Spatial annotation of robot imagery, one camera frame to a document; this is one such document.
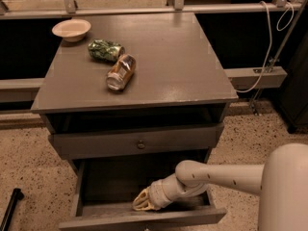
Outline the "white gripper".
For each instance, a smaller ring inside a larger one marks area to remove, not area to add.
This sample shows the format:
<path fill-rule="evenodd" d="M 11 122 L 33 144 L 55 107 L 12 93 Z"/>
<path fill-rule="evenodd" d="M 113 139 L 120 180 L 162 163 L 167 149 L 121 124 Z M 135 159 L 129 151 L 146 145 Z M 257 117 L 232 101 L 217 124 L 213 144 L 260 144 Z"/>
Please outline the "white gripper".
<path fill-rule="evenodd" d="M 135 211 L 160 210 L 174 200 L 172 180 L 160 179 L 139 193 L 133 201 L 133 209 Z"/>

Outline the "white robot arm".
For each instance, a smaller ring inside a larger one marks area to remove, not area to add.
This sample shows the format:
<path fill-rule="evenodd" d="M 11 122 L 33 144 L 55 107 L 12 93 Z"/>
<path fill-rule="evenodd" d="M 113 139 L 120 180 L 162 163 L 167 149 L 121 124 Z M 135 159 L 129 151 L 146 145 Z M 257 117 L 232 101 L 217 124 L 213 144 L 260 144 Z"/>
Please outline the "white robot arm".
<path fill-rule="evenodd" d="M 308 145 L 289 143 L 262 165 L 208 165 L 182 161 L 133 201 L 136 211 L 160 210 L 200 195 L 210 184 L 259 197 L 258 231 L 308 231 Z"/>

